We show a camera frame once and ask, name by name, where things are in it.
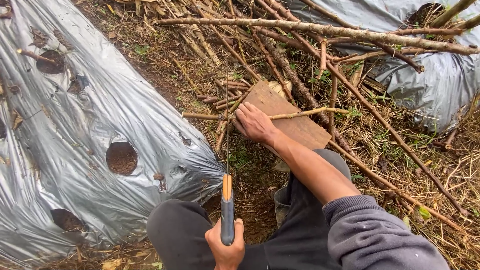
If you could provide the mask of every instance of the wooden board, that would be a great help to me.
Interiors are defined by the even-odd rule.
[[[244,102],[255,105],[269,116],[300,111],[261,81],[253,87]],[[311,150],[325,148],[332,138],[324,128],[317,125],[308,116],[275,120],[273,124],[288,137]],[[278,156],[273,149],[267,148]]]

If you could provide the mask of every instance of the person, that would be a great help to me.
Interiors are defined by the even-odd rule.
[[[245,245],[243,222],[235,240],[220,240],[195,202],[168,200],[147,222],[147,234],[167,270],[447,270],[425,238],[414,235],[373,197],[351,182],[340,155],[312,151],[276,129],[254,105],[240,105],[234,122],[247,138],[273,148],[291,168],[285,188],[289,212],[263,244]]]

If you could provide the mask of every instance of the gray sweatshirt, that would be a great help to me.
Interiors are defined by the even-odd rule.
[[[328,251],[343,270],[448,270],[437,248],[414,235],[370,196],[351,196],[324,206],[331,227]]]

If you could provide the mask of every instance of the saw handle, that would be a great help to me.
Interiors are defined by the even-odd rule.
[[[220,239],[224,245],[229,246],[232,245],[235,240],[235,198],[232,189],[232,176],[229,174],[223,176],[222,193],[222,227],[220,231]]]

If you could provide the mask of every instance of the hand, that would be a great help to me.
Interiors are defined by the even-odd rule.
[[[245,136],[255,142],[273,145],[275,137],[280,133],[272,120],[254,105],[246,102],[235,112],[238,121],[233,121],[235,127]]]
[[[243,221],[235,221],[235,240],[231,246],[226,246],[220,239],[220,228],[222,219],[220,218],[215,227],[205,233],[213,257],[215,258],[215,270],[237,270],[245,256],[245,241],[243,240]]]

